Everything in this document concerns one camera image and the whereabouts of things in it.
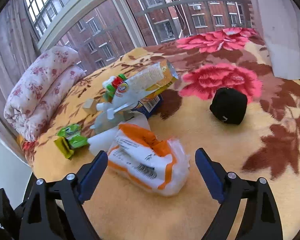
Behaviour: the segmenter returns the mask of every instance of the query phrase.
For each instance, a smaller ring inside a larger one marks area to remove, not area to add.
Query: small beige box
[[[84,105],[83,109],[88,113],[88,114],[95,114],[97,112],[97,101],[95,99],[88,99]]]

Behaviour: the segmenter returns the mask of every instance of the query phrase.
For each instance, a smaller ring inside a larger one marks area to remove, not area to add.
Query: white wall
[[[0,143],[0,188],[4,188],[13,208],[23,201],[31,173],[29,166]]]

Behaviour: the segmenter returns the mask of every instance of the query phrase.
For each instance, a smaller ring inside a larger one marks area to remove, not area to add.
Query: barcode
[[[152,98],[151,100],[149,100],[148,102],[142,102],[142,104],[147,109],[147,111],[150,113],[159,101],[160,101],[160,98],[158,96],[156,96],[156,97]]]
[[[149,179],[155,179],[157,177],[157,173],[155,172],[154,168],[145,166],[143,164],[140,164],[138,167],[136,167],[136,170],[143,173]]]

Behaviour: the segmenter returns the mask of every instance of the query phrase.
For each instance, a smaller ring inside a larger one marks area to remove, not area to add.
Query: rolled quilt
[[[24,122],[56,78],[78,61],[78,52],[66,46],[54,46],[42,53],[23,73],[8,96],[3,112],[5,119],[14,128],[15,122]]]
[[[77,66],[70,66],[63,71],[42,97],[32,115],[24,122],[15,122],[17,132],[29,142],[37,140],[63,98],[84,76],[85,72]]]

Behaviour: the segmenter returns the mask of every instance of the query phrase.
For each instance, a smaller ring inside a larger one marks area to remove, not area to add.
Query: bed
[[[300,229],[300,80],[275,78],[268,50],[252,29],[230,28],[146,48],[136,48],[113,64],[80,80],[56,110],[44,133],[34,143],[23,143],[37,178],[62,179],[93,159],[88,147],[72,160],[54,145],[57,131],[82,124],[82,133],[95,115],[82,105],[88,98],[101,101],[101,83],[112,75],[131,76],[167,59],[179,80],[162,93],[163,102],[150,117],[159,139],[175,136],[190,157],[190,175],[178,195],[165,198],[143,191],[106,170],[92,199],[84,204],[102,239],[201,239],[219,204],[213,200],[194,163],[202,147],[226,171],[243,179],[264,177],[277,202],[284,239]],[[240,125],[224,124],[209,110],[215,90],[233,87],[248,97]],[[241,201],[229,239],[238,231],[245,207]]]

